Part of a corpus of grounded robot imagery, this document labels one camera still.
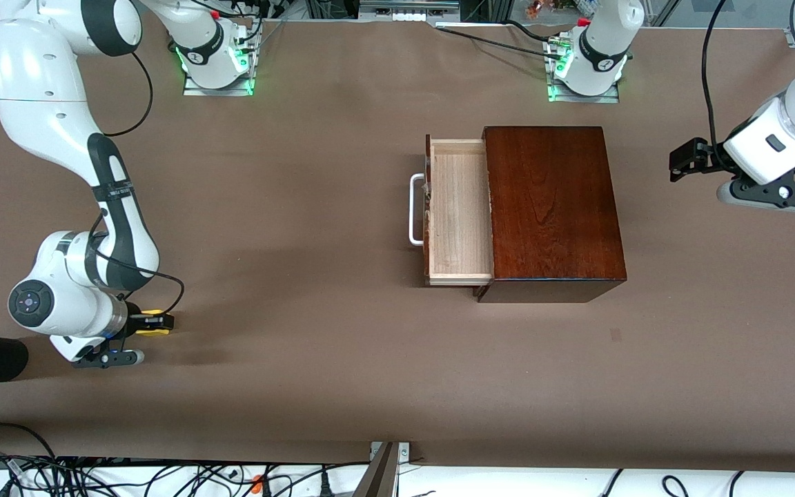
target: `brown table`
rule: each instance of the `brown table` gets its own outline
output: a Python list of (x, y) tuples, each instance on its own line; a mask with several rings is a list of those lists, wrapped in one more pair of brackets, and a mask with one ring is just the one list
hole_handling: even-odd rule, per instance
[[(133, 340), (146, 364), (109, 371), (73, 371), (32, 337), (0, 421), (64, 455), (350, 460), (392, 438), (437, 465), (795, 469), (795, 215), (720, 204), (726, 176), (668, 182), (672, 148), (707, 132), (701, 40), (643, 30), (621, 104), (550, 104), (536, 57), (419, 23), (291, 23), (257, 94), (218, 99), (181, 97), (147, 19), (155, 107), (117, 144), (161, 269), (186, 281), (179, 333)], [(795, 76), (777, 30), (719, 30), (711, 50), (721, 135)], [(133, 60), (81, 65), (101, 128), (133, 123)], [(422, 286), (406, 184), (425, 135), (499, 125), (603, 126), (627, 283), (581, 305)], [(6, 298), (41, 240), (94, 217), (78, 177), (0, 126), (0, 336), (31, 335)]]

